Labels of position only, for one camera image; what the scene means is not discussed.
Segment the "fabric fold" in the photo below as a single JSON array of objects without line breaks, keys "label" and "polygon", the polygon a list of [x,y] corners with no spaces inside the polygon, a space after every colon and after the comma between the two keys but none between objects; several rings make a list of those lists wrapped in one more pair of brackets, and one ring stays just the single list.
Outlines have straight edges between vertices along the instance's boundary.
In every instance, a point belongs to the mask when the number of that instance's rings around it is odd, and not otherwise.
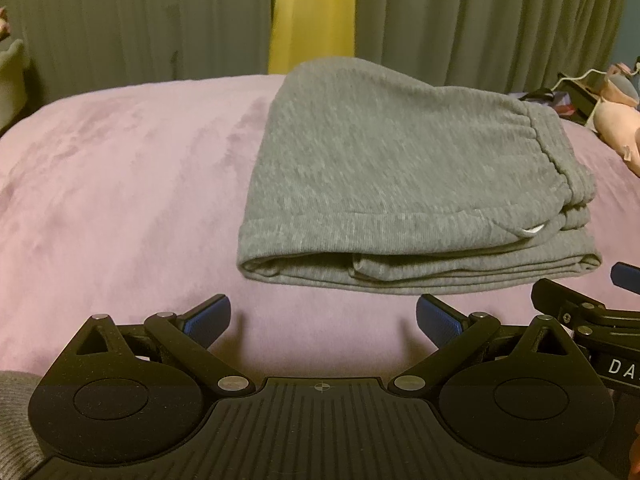
[{"label": "fabric fold", "polygon": [[271,104],[238,240],[248,278],[455,294],[596,269],[595,196],[555,112],[352,58]]}]

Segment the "silver screw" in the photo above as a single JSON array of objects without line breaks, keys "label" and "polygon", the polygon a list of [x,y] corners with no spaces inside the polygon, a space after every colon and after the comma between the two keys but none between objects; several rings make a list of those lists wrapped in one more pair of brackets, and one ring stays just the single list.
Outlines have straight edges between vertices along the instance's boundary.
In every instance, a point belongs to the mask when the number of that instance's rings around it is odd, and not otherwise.
[{"label": "silver screw", "polygon": [[239,375],[228,375],[218,381],[218,387],[226,392],[239,392],[248,385],[249,381]]},{"label": "silver screw", "polygon": [[421,390],[425,386],[424,379],[415,375],[401,375],[397,377],[394,384],[406,392]]}]

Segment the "bed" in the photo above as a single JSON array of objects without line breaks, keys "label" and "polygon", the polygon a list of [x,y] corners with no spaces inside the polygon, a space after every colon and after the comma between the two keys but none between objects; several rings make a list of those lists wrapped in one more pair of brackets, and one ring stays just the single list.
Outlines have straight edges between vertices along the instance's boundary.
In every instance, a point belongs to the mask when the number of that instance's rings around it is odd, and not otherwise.
[{"label": "bed", "polygon": [[[381,376],[433,352],[414,296],[253,282],[238,229],[277,75],[176,81],[73,96],[0,138],[0,369],[42,375],[91,315],[117,324],[183,312],[217,293],[229,329],[210,350],[267,376]],[[589,229],[604,262],[564,285],[640,310],[610,267],[640,260],[640,181],[592,132],[562,122],[597,179]],[[531,285],[443,296],[529,324]]]}]

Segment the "gray curtain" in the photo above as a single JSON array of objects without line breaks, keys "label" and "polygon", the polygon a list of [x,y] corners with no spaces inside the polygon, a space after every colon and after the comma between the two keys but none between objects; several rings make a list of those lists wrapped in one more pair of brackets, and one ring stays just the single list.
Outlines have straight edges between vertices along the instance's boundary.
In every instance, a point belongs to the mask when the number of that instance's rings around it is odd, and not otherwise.
[{"label": "gray curtain", "polygon": [[356,55],[497,92],[606,68],[623,0],[357,0]]},{"label": "gray curtain", "polygon": [[271,0],[0,0],[35,105],[145,82],[265,73]]}]

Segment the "blue wall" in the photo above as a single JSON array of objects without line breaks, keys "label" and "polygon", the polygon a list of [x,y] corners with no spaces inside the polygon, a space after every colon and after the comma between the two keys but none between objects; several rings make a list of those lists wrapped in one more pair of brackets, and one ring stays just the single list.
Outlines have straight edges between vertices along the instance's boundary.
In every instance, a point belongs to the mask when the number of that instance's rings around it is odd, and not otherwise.
[{"label": "blue wall", "polygon": [[640,0],[625,0],[618,37],[611,53],[611,63],[625,63],[634,69],[640,56]]}]

